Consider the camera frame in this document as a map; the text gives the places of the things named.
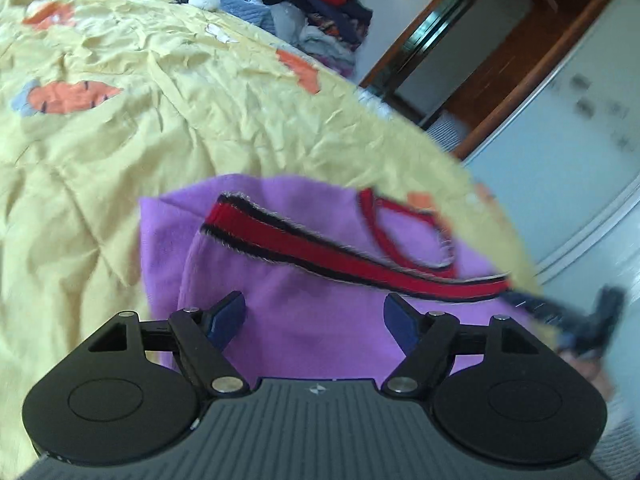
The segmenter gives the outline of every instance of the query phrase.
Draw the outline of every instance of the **white cabinet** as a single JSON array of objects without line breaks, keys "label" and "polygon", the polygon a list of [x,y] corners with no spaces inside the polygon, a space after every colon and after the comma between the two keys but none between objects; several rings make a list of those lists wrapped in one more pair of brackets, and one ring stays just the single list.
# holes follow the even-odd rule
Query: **white cabinet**
[{"label": "white cabinet", "polygon": [[640,0],[613,0],[559,69],[468,159],[519,229],[545,294],[630,300],[607,354],[640,428]]},{"label": "white cabinet", "polygon": [[640,174],[640,0],[613,0],[466,165],[540,270],[619,210]]}]

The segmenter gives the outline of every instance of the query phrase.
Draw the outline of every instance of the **gray plastic base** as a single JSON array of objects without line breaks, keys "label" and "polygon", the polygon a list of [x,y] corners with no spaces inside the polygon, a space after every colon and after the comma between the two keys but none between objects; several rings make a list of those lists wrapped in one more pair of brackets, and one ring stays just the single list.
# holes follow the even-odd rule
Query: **gray plastic base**
[{"label": "gray plastic base", "polygon": [[189,436],[151,458],[82,467],[46,457],[23,478],[606,480],[588,462],[542,471],[482,462],[450,444],[417,403],[387,399],[371,381],[274,379],[213,402]]}]

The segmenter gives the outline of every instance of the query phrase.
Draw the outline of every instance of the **red and black stripe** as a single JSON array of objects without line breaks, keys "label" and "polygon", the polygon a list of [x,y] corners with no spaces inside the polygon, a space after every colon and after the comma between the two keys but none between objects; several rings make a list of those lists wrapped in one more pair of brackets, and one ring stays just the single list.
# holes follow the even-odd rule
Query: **red and black stripe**
[{"label": "red and black stripe", "polygon": [[202,231],[252,256],[422,300],[483,301],[508,288],[505,276],[452,280],[389,266],[295,226],[240,196],[220,196]]},{"label": "red and black stripe", "polygon": [[[363,189],[358,193],[358,204],[360,205],[362,215],[364,216],[365,222],[376,240],[376,243],[393,263],[403,269],[418,270],[419,272],[424,272],[425,274],[438,276],[440,278],[457,277],[456,269],[454,267],[455,249],[453,240],[446,230],[439,225],[438,219],[431,212],[419,211],[397,202],[393,202],[389,199],[376,196],[371,188]],[[392,239],[378,224],[377,211],[379,208],[402,213],[430,225],[440,237],[441,247],[445,255],[443,264],[429,266],[427,264],[414,262],[404,256],[404,254],[402,254],[398,250],[398,247],[393,243]]]}]

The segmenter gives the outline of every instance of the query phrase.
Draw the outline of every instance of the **purple shirt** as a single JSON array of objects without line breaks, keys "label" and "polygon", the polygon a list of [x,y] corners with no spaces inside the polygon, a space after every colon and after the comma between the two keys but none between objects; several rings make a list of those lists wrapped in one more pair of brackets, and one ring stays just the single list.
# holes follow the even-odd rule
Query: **purple shirt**
[{"label": "purple shirt", "polygon": [[[404,358],[383,322],[389,291],[255,258],[200,232],[224,192],[241,193],[292,224],[387,260],[363,217],[356,190],[297,176],[220,176],[141,200],[142,271],[154,316],[165,319],[187,306],[210,308],[239,290],[248,315],[225,355],[249,382],[267,376],[373,378],[380,384]],[[446,259],[441,238],[424,222],[386,209],[377,211],[377,222],[412,261],[437,264]],[[489,262],[466,244],[454,238],[452,246],[459,278],[494,274]],[[498,299],[466,304],[406,299],[420,312],[444,310],[465,324],[488,324],[493,314],[527,323],[526,314]],[[460,356],[454,370],[480,360]]]}]

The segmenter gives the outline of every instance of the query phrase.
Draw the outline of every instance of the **bed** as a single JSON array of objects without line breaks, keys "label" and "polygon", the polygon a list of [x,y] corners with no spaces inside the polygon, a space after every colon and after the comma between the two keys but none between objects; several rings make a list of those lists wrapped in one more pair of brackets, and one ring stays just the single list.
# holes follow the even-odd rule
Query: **bed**
[{"label": "bed", "polygon": [[276,37],[172,0],[0,0],[0,478],[27,391],[114,313],[149,318],[138,199],[216,174],[427,193],[520,287],[487,193],[413,124]]}]

